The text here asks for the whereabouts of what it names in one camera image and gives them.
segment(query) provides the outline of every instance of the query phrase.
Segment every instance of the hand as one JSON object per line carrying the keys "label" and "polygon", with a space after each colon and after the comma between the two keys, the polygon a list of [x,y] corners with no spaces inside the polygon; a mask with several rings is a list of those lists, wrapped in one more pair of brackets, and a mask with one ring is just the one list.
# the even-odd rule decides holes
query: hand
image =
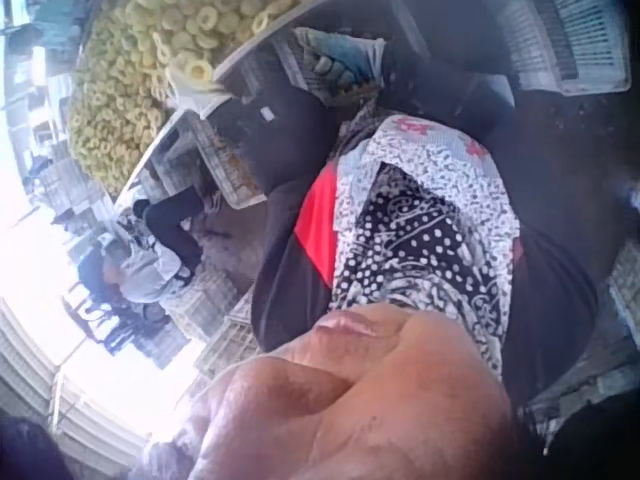
{"label": "hand", "polygon": [[296,28],[294,33],[305,51],[307,66],[338,87],[368,82],[383,85],[384,40],[364,40],[310,28]]}

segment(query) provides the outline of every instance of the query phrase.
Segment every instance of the finger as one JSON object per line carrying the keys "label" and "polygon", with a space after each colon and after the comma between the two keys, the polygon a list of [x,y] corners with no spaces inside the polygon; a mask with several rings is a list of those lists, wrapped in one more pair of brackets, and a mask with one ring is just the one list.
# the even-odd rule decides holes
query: finger
{"label": "finger", "polygon": [[329,74],[332,67],[333,60],[331,60],[329,57],[321,57],[313,67],[313,72],[317,75],[320,75],[321,77],[324,77],[325,75]]}
{"label": "finger", "polygon": [[356,76],[351,70],[345,70],[338,79],[338,87],[346,88],[352,85],[356,85]]}
{"label": "finger", "polygon": [[345,67],[342,63],[333,62],[333,65],[331,66],[331,69],[329,70],[329,72],[326,75],[324,75],[324,78],[328,82],[337,82],[338,79],[345,72],[345,70],[347,70],[347,67]]}

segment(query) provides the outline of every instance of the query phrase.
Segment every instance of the polka dot fabric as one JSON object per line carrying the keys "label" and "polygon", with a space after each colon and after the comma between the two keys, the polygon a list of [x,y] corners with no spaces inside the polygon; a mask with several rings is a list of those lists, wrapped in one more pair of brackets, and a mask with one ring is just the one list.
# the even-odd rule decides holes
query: polka dot fabric
{"label": "polka dot fabric", "polygon": [[336,270],[331,308],[388,302],[460,322],[501,371],[496,273],[477,232],[453,204],[384,164]]}

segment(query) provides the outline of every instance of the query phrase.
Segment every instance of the sky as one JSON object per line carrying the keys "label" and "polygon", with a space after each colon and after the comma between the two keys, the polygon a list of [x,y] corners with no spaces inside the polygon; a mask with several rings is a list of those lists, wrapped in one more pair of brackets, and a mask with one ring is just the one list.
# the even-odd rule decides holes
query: sky
{"label": "sky", "polygon": [[[12,4],[24,10],[23,1],[12,0]],[[1,36],[0,58],[4,58]],[[4,105],[2,74],[0,104]],[[58,364],[83,339],[60,301],[77,281],[63,248],[68,237],[60,227],[49,224],[53,213],[46,209],[14,227],[31,205],[22,189],[4,112],[0,112],[0,148],[4,153],[0,158],[0,294],[29,336]],[[195,379],[193,364],[202,348],[192,342],[160,371],[132,346],[114,358],[89,341],[66,365],[65,373],[85,391],[88,401],[99,403],[124,426],[146,435],[165,424]]]}

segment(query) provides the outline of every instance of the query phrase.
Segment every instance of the black clothing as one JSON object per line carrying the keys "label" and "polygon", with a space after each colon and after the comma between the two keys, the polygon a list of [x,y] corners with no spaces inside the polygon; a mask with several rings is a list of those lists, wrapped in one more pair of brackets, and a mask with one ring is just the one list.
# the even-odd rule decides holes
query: black clothing
{"label": "black clothing", "polygon": [[180,222],[204,212],[204,204],[195,187],[149,206],[144,222],[158,242],[175,252],[192,272],[202,261],[202,247]]}

